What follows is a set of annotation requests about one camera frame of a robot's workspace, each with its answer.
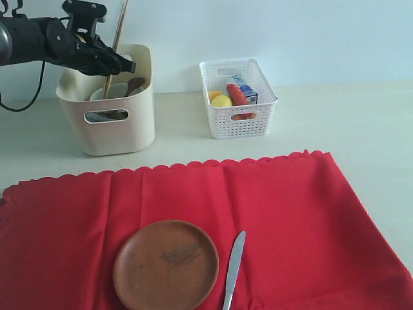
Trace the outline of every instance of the knife handle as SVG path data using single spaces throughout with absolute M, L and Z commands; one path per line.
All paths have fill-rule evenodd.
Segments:
M 227 292 L 225 294 L 224 306 L 222 307 L 222 310 L 230 310 L 231 302 L 232 302 L 232 293 Z

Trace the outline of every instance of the knife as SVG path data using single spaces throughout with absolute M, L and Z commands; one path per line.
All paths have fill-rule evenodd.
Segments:
M 241 265 L 241 258 L 244 251 L 245 231 L 241 231 L 235 240 L 232 248 L 230 265 L 228 266 L 227 284 L 225 285 L 225 299 L 223 310 L 231 308 L 232 296 L 234 295 L 235 284 L 237 283 L 239 266 Z

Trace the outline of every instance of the scalloped edge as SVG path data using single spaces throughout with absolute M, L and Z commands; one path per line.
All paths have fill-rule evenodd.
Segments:
M 25 183 L 32 183 L 32 182 L 39 182 L 39 181 L 48 181 L 48 180 L 64 180 L 64 179 L 72 179 L 72 178 L 85 178 L 88 176 L 101 176 L 101 175 L 114 175 L 114 174 L 122 174 L 122 173 L 137 173 L 137 172 L 144 172 L 144 171 L 161 171 L 161 170 L 170 170 L 170 169 L 185 169 L 187 167 L 190 168 L 195 168 L 195 167 L 218 167 L 220 165 L 224 166 L 234 166 L 234 165 L 246 165 L 246 164 L 253 164 L 253 163 L 264 163 L 264 162 L 274 162 L 274 161 L 285 161 L 285 160 L 296 160 L 296 159 L 302 159 L 302 158 L 311 158 L 313 156 L 322 156 L 330 154 L 328 152 L 321 152 L 320 150 L 315 150 L 313 152 L 309 152 L 308 150 L 304 150 L 303 152 L 292 152 L 288 156 L 282 155 L 282 156 L 276 156 L 276 157 L 262 157 L 257 160 L 253 158 L 244 158 L 242 160 L 236 161 L 236 160 L 206 160 L 204 162 L 201 161 L 191 161 L 187 164 L 183 163 L 175 163 L 171 166 L 166 166 L 166 165 L 157 165 L 153 168 L 147 167 L 147 166 L 142 166 L 139 167 L 135 170 L 129 169 L 129 168 L 123 168 L 117 171 L 113 170 L 103 170 L 101 172 L 84 172 L 79 175 L 74 175 L 74 174 L 64 174 L 60 177 L 51 177 L 51 176 L 45 176 L 44 178 L 39 178 L 39 179 L 32 179 L 32 180 L 25 180 L 25 181 L 20 181 L 17 185 L 11 185 L 9 188 L 5 189 L 3 192 L 3 199 L 10 201 L 12 200 L 12 191 Z

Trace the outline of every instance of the red toy vegetable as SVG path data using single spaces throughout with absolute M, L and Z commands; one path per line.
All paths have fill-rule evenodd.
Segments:
M 241 89 L 235 84 L 228 84 L 227 85 L 227 92 L 229 93 L 230 97 L 232 98 L 232 102 L 234 105 L 249 105 L 247 98 L 245 97 L 244 93 Z M 240 114 L 243 119 L 250 118 L 251 113 Z

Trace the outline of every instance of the cable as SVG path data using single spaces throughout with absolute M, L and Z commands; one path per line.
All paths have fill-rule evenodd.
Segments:
M 30 108 L 33 105 L 33 103 L 36 101 L 36 99 L 37 99 L 37 97 L 40 93 L 41 85 L 43 84 L 43 76 L 45 74 L 45 65 L 46 65 L 46 62 L 44 61 L 41 65 L 39 86 L 37 88 L 36 94 L 34 95 L 33 99 L 31 100 L 31 102 L 27 106 L 25 106 L 23 108 L 10 108 L 10 107 L 7 107 L 6 105 L 4 105 L 1 102 L 1 93 L 0 93 L 0 107 L 4 108 L 4 109 L 6 109 L 7 111 L 10 111 L 10 112 L 22 112 L 22 111 L 25 111 L 28 108 Z
M 5 15 L 8 11 L 8 2 L 7 0 L 1 0 L 1 3 L 3 4 L 5 10 L 4 11 L 0 11 L 0 17 L 3 17 L 3 15 Z
M 17 11 L 23 7 L 23 0 L 17 0 L 17 8 L 12 10 L 13 17 L 23 17 L 26 18 L 27 16 L 24 14 L 18 14 Z

